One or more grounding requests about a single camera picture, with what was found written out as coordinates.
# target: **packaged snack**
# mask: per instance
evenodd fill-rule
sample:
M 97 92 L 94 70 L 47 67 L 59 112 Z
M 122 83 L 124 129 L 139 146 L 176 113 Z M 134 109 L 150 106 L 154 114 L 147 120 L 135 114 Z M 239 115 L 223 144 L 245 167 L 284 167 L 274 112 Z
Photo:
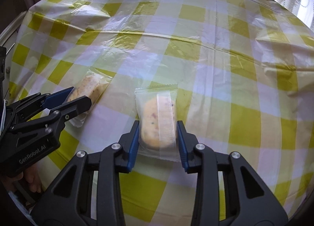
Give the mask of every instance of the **packaged snack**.
M 177 89 L 177 85 L 164 85 L 135 90 L 140 119 L 138 153 L 159 159 L 180 160 L 176 145 Z
M 65 102 L 70 102 L 81 96 L 87 96 L 92 100 L 92 106 L 89 111 L 84 112 L 70 120 L 73 126 L 81 127 L 83 125 L 88 113 L 92 110 L 94 104 L 103 94 L 111 82 L 111 79 L 112 77 L 105 75 L 96 69 L 89 69 L 83 79 L 75 85 Z

